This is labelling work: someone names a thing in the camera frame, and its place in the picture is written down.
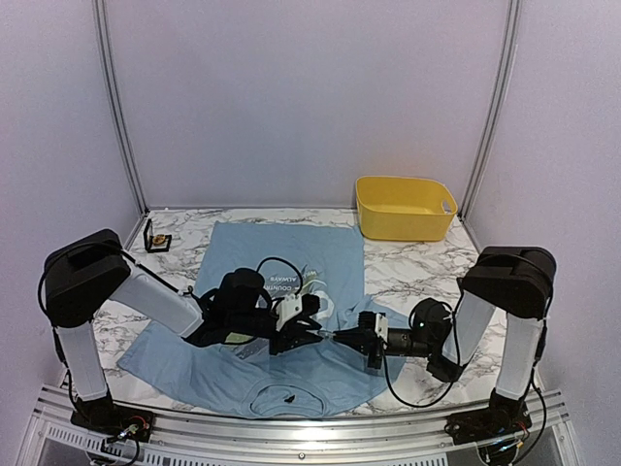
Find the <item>black display case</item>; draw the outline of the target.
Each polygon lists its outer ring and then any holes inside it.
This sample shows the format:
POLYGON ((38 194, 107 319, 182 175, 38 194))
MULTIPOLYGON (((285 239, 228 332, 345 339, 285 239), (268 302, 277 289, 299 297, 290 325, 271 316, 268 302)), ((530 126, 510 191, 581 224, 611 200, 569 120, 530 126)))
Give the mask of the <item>black display case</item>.
POLYGON ((147 253, 161 253, 170 250, 173 236, 171 234, 159 234, 153 230, 152 219, 148 218, 143 230, 144 249, 147 253))

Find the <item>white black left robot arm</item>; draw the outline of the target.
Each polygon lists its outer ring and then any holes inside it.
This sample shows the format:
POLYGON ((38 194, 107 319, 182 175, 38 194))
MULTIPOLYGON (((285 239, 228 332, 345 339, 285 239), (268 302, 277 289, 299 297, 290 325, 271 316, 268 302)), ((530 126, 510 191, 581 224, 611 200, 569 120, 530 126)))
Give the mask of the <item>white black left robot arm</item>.
POLYGON ((273 298, 256 269, 238 268, 202 296, 166 282, 123 249, 111 229, 52 252, 37 288, 40 309, 52 327, 57 356, 68 370, 72 422, 125 437, 147 429, 151 415, 119 407, 100 363, 92 326, 108 301, 120 303, 205 348, 232 334, 268 340, 273 354, 320 342, 314 320, 318 296, 296 290, 273 298))

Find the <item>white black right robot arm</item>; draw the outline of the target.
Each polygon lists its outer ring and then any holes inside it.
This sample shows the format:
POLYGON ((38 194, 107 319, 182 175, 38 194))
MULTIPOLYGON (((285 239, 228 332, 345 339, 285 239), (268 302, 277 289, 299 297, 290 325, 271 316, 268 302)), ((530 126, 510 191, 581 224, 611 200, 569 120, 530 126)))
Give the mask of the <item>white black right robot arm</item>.
POLYGON ((333 339, 365 355, 373 369, 386 368, 390 356, 424 358, 433 378, 456 383, 494 313, 502 311, 507 330, 489 403, 450 416, 446 429, 461 441, 528 428, 525 397, 545 347, 556 271, 553 254, 544 248, 487 247, 459 279, 455 307, 427 298, 412 309, 405 328, 389 327, 386 316, 365 311, 355 327, 336 332, 333 339))

